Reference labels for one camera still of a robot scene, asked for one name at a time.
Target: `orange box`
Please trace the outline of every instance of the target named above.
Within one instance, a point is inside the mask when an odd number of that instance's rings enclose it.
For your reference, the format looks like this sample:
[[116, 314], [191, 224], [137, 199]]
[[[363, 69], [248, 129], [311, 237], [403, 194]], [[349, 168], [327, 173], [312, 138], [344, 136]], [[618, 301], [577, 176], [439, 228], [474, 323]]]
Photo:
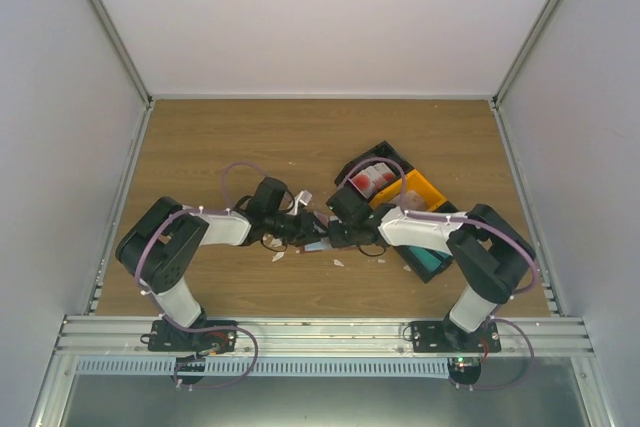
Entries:
[[[413, 169], [407, 175], [407, 192], [410, 190], [415, 191], [420, 197], [422, 197], [427, 204], [427, 210], [433, 212], [437, 210], [442, 204], [447, 201], [447, 198], [438, 191], [424, 176]], [[371, 199], [369, 205], [375, 209], [380, 204], [389, 202], [395, 196], [400, 194], [402, 190], [402, 179], [398, 179], [384, 190], [381, 190], [376, 196]]]

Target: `wooden table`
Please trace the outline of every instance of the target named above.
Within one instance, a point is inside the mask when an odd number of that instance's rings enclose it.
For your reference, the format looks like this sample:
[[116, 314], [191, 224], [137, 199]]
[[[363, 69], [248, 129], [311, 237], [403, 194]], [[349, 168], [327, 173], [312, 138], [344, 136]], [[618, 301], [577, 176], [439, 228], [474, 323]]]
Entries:
[[[183, 204], [224, 207], [220, 173], [239, 160], [259, 164], [294, 194], [311, 191], [311, 208], [326, 211], [324, 201], [342, 166], [382, 140], [458, 208], [489, 204], [526, 233], [486, 102], [191, 100], [157, 102], [117, 240], [164, 195]], [[259, 181], [251, 169], [232, 171], [233, 198], [253, 193]], [[202, 247], [187, 281], [213, 316], [441, 317], [466, 285], [455, 265], [423, 284], [391, 250], [380, 259], [384, 262], [357, 251], [301, 255], [289, 248], [282, 259], [272, 262], [273, 256], [260, 245]], [[549, 314], [540, 288], [510, 302], [501, 313]], [[155, 311], [113, 260], [97, 314]]]

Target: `teal object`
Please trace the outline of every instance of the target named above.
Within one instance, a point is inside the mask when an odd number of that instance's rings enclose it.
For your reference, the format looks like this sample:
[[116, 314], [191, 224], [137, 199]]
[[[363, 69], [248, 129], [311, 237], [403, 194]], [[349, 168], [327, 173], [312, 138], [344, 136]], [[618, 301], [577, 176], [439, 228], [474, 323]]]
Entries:
[[443, 258], [451, 257], [443, 252], [437, 252], [438, 257], [434, 255], [436, 252], [423, 249], [421, 247], [409, 247], [409, 251], [416, 256], [416, 259], [425, 266], [429, 273], [434, 273], [442, 264]]

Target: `mounting plate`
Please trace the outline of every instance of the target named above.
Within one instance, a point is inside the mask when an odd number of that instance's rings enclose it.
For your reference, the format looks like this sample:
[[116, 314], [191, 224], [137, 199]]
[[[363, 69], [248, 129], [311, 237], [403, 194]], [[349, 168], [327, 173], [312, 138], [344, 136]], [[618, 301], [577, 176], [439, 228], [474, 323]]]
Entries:
[[478, 329], [476, 336], [478, 345], [469, 349], [454, 349], [444, 335], [443, 323], [441, 320], [421, 320], [411, 322], [411, 342], [413, 343], [413, 351], [419, 353], [434, 352], [463, 352], [463, 353], [483, 353], [484, 349], [480, 340], [484, 340], [489, 347], [490, 353], [500, 352], [500, 338], [498, 336], [498, 327], [495, 323], [490, 323], [486, 329]]
[[[233, 320], [206, 320], [203, 327], [236, 327]], [[151, 324], [151, 333], [140, 337], [142, 343], [147, 344], [150, 352], [202, 352], [217, 344], [213, 350], [217, 354], [233, 352], [236, 345], [236, 335], [233, 330], [219, 330], [204, 334], [189, 334], [182, 332], [165, 320], [156, 320]]]

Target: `white panel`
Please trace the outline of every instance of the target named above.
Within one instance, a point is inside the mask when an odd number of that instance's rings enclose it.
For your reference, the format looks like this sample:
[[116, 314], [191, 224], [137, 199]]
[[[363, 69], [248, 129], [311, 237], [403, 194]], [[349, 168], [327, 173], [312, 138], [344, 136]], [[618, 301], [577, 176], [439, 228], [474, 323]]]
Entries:
[[545, 0], [103, 0], [155, 95], [488, 97]]
[[85, 0], [0, 0], [0, 423], [83, 309], [142, 104]]
[[638, 0], [565, 0], [503, 106], [565, 313], [584, 316], [629, 426], [640, 377], [639, 35]]

